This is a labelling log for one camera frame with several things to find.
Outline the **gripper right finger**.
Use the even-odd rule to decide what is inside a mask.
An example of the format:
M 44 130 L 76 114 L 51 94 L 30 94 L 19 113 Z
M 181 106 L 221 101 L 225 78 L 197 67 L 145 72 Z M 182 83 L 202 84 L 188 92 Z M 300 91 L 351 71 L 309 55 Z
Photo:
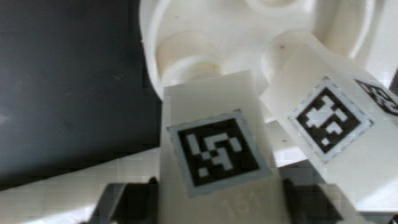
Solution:
M 344 194 L 333 184 L 296 185 L 282 180 L 291 224 L 362 224 Z

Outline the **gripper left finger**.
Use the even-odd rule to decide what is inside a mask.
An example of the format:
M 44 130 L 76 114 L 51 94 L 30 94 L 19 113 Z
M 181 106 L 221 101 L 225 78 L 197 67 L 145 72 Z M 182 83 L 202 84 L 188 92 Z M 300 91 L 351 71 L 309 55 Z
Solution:
M 158 224 L 158 180 L 110 183 L 81 224 Z

